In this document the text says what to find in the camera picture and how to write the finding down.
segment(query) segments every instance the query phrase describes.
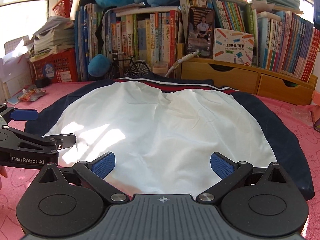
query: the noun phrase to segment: wooden drawer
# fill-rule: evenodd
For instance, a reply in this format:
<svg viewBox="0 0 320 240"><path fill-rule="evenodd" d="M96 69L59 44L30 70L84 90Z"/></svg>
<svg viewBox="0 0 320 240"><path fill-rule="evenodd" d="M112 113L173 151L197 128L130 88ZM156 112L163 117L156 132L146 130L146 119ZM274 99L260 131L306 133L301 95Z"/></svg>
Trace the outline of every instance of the wooden drawer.
<svg viewBox="0 0 320 240"><path fill-rule="evenodd" d="M310 104L313 90L301 85L293 85L293 83L286 82L280 78L262 74L257 94L294 105Z"/></svg>
<svg viewBox="0 0 320 240"><path fill-rule="evenodd" d="M228 86L255 94L258 73L221 65L184 62L181 67L181 79L213 79L214 85L217 87Z"/></svg>

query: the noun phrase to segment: blue gripper pad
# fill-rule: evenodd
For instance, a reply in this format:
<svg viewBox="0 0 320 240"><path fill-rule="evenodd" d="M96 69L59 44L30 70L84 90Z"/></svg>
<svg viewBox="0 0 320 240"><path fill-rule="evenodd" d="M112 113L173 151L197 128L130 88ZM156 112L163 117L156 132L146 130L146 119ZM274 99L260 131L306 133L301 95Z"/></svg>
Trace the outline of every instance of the blue gripper pad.
<svg viewBox="0 0 320 240"><path fill-rule="evenodd" d="M210 158L211 169L217 173L217 175L224 179L235 171L232 164L220 158L216 153L213 153Z"/></svg>
<svg viewBox="0 0 320 240"><path fill-rule="evenodd" d="M107 152L88 164L88 168L104 179L116 166L116 157L113 152Z"/></svg>
<svg viewBox="0 0 320 240"><path fill-rule="evenodd" d="M14 121L31 121L38 118L38 112L34 109L15 109L10 118Z"/></svg>

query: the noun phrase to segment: box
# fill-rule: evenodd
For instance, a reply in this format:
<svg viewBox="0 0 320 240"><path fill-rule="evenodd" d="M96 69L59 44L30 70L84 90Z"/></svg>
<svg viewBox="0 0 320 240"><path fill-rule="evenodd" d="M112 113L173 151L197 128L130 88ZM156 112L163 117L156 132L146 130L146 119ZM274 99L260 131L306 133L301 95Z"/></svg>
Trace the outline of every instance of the box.
<svg viewBox="0 0 320 240"><path fill-rule="evenodd" d="M253 34L215 28L213 59L251 66L253 44Z"/></svg>

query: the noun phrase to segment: drawer handle cutout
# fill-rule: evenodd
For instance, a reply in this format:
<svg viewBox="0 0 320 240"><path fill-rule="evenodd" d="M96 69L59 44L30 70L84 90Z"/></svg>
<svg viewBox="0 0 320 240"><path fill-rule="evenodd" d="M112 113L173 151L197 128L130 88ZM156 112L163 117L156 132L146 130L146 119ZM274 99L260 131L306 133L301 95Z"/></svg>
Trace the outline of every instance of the drawer handle cutout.
<svg viewBox="0 0 320 240"><path fill-rule="evenodd" d="M222 66L222 65L215 65L215 64L209 64L214 70L219 71L219 72L226 72L233 70L233 67L228 67L228 66Z"/></svg>
<svg viewBox="0 0 320 240"><path fill-rule="evenodd" d="M296 86L298 86L298 84L296 84L296 83L293 83L293 82L290 82L290 81L287 81L287 80L282 80L283 81L283 83L287 86L287 87L289 87L289 88L293 88L293 87L296 87Z"/></svg>

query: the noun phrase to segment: red stripe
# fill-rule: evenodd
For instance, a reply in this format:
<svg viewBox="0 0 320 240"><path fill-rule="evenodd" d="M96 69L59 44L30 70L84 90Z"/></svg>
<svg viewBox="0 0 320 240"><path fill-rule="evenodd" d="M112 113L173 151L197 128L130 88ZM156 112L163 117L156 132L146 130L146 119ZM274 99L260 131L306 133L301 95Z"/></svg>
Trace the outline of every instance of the red stripe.
<svg viewBox="0 0 320 240"><path fill-rule="evenodd" d="M228 88L228 89L224 89L224 90L218 90L215 89L213 87L208 87L208 86L201 86L201 85L176 85L174 83L167 85L167 84L159 84L156 82L152 82L152 81L145 81L145 80L127 80L127 79L116 79L115 81L117 82L127 82L127 81L138 81L141 83L144 83L150 87L154 87L154 88L158 88L160 90L165 90L165 91L170 91L170 92L177 92L177 91L181 91L184 89L202 89L202 90L215 90L215 91L221 91L225 94L232 94L233 92L235 92L235 90Z"/></svg>

